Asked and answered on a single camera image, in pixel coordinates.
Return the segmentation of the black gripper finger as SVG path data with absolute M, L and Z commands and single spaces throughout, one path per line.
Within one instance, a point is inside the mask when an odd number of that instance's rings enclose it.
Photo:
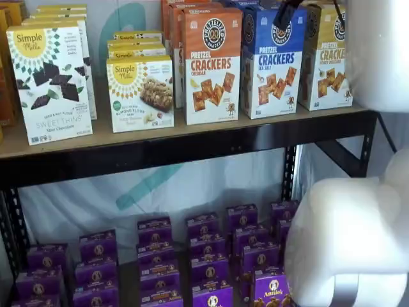
M 289 25 L 295 11 L 303 0 L 285 0 L 279 3 L 279 9 L 274 19 L 274 26 L 284 31 Z

